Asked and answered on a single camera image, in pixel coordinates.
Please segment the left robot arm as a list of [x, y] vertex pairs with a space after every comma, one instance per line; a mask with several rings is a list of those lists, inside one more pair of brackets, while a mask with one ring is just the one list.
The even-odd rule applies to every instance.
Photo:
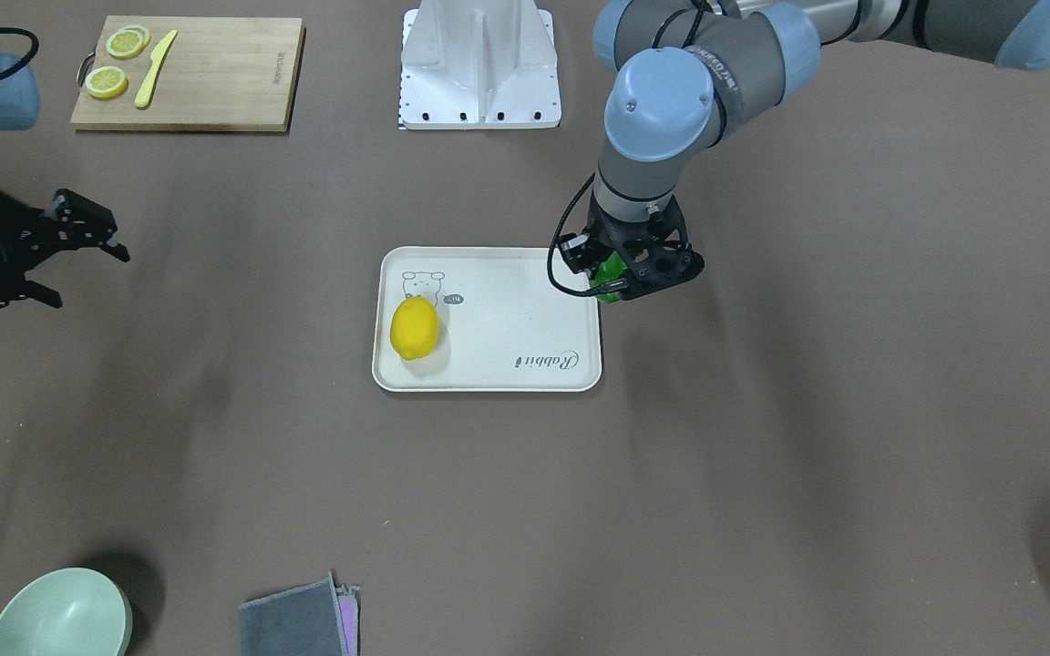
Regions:
[[612, 1], [594, 50], [615, 72], [586, 228], [549, 258], [626, 302], [699, 274], [674, 190], [692, 157], [796, 96], [834, 43], [888, 41], [1026, 71], [1050, 67], [1050, 1]]

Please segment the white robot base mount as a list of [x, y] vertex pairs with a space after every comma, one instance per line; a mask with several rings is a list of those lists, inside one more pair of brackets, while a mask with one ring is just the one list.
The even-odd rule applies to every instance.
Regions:
[[422, 1], [401, 26], [400, 128], [560, 125], [551, 12], [533, 1]]

